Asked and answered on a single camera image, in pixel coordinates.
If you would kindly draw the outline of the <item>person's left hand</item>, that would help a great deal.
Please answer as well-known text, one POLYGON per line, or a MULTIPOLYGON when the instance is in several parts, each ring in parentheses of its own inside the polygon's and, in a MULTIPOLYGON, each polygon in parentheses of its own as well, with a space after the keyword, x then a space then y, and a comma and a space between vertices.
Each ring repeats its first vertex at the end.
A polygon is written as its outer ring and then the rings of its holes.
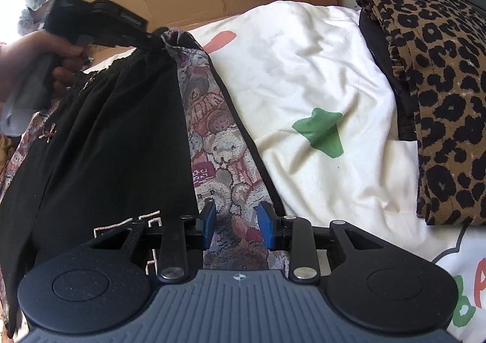
POLYGON ((87 47, 72 45, 45 31, 32 32, 10 45, 1 46, 1 102, 7 100, 12 87, 31 70, 38 57, 48 53, 62 58, 52 71, 53 89, 58 96, 73 85, 74 74, 85 66, 89 57, 87 47))

